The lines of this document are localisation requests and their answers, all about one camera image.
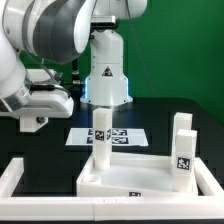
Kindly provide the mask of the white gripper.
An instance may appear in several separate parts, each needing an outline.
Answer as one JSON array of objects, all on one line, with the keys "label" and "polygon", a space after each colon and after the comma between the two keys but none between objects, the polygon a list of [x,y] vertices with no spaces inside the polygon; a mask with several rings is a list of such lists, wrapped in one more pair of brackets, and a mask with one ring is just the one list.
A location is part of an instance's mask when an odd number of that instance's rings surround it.
[{"label": "white gripper", "polygon": [[68,118],[73,113],[74,102],[61,90],[34,92],[28,103],[16,111],[0,112],[0,117]]}]

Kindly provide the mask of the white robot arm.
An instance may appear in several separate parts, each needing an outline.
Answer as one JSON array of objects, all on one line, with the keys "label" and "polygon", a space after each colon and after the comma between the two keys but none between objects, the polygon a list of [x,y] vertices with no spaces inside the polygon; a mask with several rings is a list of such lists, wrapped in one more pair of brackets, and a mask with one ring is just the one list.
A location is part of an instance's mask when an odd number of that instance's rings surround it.
[{"label": "white robot arm", "polygon": [[55,80],[36,83],[19,54],[56,64],[93,46],[94,68],[82,100],[116,107],[132,101],[123,74],[118,19],[141,16],[147,0],[0,0],[0,116],[67,118],[74,101]]}]

